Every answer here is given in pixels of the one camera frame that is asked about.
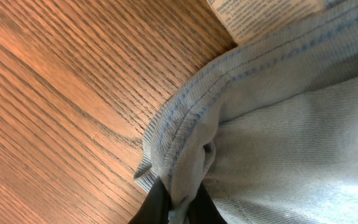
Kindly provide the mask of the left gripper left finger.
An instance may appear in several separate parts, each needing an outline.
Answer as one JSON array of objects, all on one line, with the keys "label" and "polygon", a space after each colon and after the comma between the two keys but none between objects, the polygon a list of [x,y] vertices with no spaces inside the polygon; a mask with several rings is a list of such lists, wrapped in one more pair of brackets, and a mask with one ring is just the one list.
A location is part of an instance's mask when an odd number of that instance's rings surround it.
[{"label": "left gripper left finger", "polygon": [[129,224],[168,224],[170,202],[169,193],[158,177]]}]

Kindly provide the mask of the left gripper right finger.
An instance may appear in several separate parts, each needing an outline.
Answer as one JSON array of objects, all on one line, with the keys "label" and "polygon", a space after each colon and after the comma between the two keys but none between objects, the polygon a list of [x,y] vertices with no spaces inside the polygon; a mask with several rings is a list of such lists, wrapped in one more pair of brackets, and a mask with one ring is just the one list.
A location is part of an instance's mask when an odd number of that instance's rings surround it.
[{"label": "left gripper right finger", "polygon": [[203,184],[188,208],[190,224],[227,224]]}]

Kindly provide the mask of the light blue printed t-shirt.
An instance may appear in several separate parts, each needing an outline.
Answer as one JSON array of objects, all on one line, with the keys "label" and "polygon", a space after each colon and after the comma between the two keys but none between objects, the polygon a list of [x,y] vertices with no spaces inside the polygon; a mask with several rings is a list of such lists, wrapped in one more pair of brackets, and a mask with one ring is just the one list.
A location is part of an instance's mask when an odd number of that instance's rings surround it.
[{"label": "light blue printed t-shirt", "polygon": [[157,112],[134,179],[168,223],[358,223],[358,0],[210,1],[237,42]]}]

